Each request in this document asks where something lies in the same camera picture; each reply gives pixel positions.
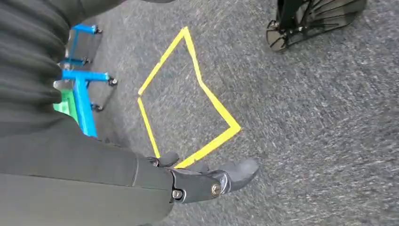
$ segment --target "caster wheel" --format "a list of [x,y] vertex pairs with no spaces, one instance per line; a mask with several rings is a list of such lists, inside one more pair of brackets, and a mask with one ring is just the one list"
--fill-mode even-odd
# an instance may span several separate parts
[[91,60],[90,60],[89,58],[87,58],[87,57],[84,57],[84,58],[82,59],[82,61],[83,61],[83,65],[91,64]]
[[108,85],[111,87],[117,86],[118,85],[118,80],[114,79],[114,78],[110,78],[108,80]]
[[95,32],[95,34],[102,34],[103,33],[103,30],[101,30],[101,29],[99,29],[98,27],[96,28],[96,32]]
[[93,109],[93,111],[96,111],[96,112],[102,112],[104,110],[104,107],[102,107],[100,105],[91,105],[91,109]]

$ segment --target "bolt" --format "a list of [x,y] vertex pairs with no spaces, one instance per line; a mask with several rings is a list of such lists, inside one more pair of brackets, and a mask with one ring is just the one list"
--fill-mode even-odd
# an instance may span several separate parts
[[220,184],[214,184],[212,186],[212,195],[218,196],[220,195],[221,192],[222,192],[222,187],[220,186]]
[[173,197],[174,199],[180,199],[180,198],[183,197],[183,192],[182,192],[182,191],[179,191],[179,190],[173,190],[173,191],[172,191],[172,197]]

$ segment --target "yellow tape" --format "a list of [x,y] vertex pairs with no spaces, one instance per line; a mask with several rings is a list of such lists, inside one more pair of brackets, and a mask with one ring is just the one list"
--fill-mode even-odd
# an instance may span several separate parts
[[[215,97],[215,95],[211,92],[211,90],[208,89],[208,87],[202,81],[200,66],[198,64],[197,56],[196,56],[196,53],[195,53],[194,43],[192,42],[190,31],[188,30],[188,27],[183,28],[179,32],[179,34],[176,36],[176,38],[173,40],[173,42],[170,44],[170,46],[167,48],[165,53],[162,55],[162,57],[160,59],[160,62],[157,63],[157,65],[151,71],[151,73],[148,76],[148,78],[145,80],[144,84],[139,89],[138,94],[142,95],[144,93],[144,90],[150,84],[150,82],[154,78],[155,74],[162,67],[162,65],[164,64],[166,59],[169,57],[169,55],[176,48],[176,46],[178,45],[180,40],[183,39],[183,38],[186,41],[188,51],[189,51],[190,56],[192,58],[192,63],[194,65],[194,70],[195,70],[195,74],[197,76],[197,81],[199,83],[199,86],[204,90],[205,94],[208,96],[208,98],[212,102],[212,104],[215,107],[215,109],[219,112],[219,114],[227,122],[227,124],[230,126],[230,128],[228,128],[225,132],[223,132],[222,134],[217,136],[215,139],[213,139],[211,142],[209,142],[203,148],[199,149],[196,153],[192,154],[191,156],[189,156],[188,158],[183,160],[175,168],[186,168],[187,166],[190,166],[191,164],[193,164],[196,161],[200,160],[201,158],[205,157],[207,154],[211,153],[213,150],[215,150],[217,147],[222,145],[224,142],[226,142],[228,139],[233,137],[235,134],[237,134],[241,130],[241,127],[236,122],[236,120],[232,117],[232,115],[227,111],[227,109],[223,106],[223,104],[220,103],[220,101]],[[141,98],[138,99],[138,103],[139,103],[139,106],[140,106],[141,113],[143,115],[145,126],[146,126],[147,131],[148,131],[148,136],[150,137],[150,140],[151,140],[151,143],[152,143],[152,147],[154,148],[155,155],[159,158],[160,157],[160,153],[158,151],[158,147],[157,147],[157,144],[155,142],[154,135],[152,134],[150,123],[148,122],[148,119],[147,119],[147,115],[145,114],[145,110],[144,110],[144,106],[143,106],[143,103],[141,101]]]
[[157,158],[159,158],[159,157],[161,157],[161,155],[160,155],[160,152],[158,151],[157,142],[155,142],[155,137],[152,134],[150,122],[148,121],[147,114],[145,113],[144,105],[143,105],[143,102],[141,101],[140,97],[138,98],[137,102],[140,107],[141,115],[143,116],[144,124],[145,124],[145,127],[147,128],[148,136],[150,137],[152,147],[154,148],[155,156]]

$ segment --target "blue stand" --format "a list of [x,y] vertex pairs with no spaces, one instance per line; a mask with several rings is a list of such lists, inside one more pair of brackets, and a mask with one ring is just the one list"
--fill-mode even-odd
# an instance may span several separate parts
[[76,25],[72,29],[75,30],[76,33],[75,33],[75,37],[73,38],[73,41],[72,41],[70,57],[65,58],[63,63],[84,66],[87,63],[87,61],[73,58],[73,53],[75,52],[76,45],[78,44],[79,33],[84,32],[84,33],[94,35],[94,34],[102,33],[102,30],[98,29],[97,25],[87,26],[87,25],[83,25],[83,24]]
[[76,25],[72,29],[77,32],[84,32],[84,33],[89,33],[89,34],[97,34],[99,31],[98,27],[96,25],[87,26],[87,25],[83,25],[83,24]]
[[91,81],[108,82],[110,76],[108,73],[63,70],[62,79],[75,80],[73,95],[75,97],[79,126],[87,136],[97,137],[96,124],[93,118],[87,85]]

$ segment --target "green box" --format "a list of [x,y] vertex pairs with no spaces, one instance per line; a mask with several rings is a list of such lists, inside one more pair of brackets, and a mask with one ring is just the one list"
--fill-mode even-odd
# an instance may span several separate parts
[[75,119],[79,124],[78,113],[76,111],[75,97],[70,89],[61,90],[62,102],[53,104],[54,110],[67,114]]

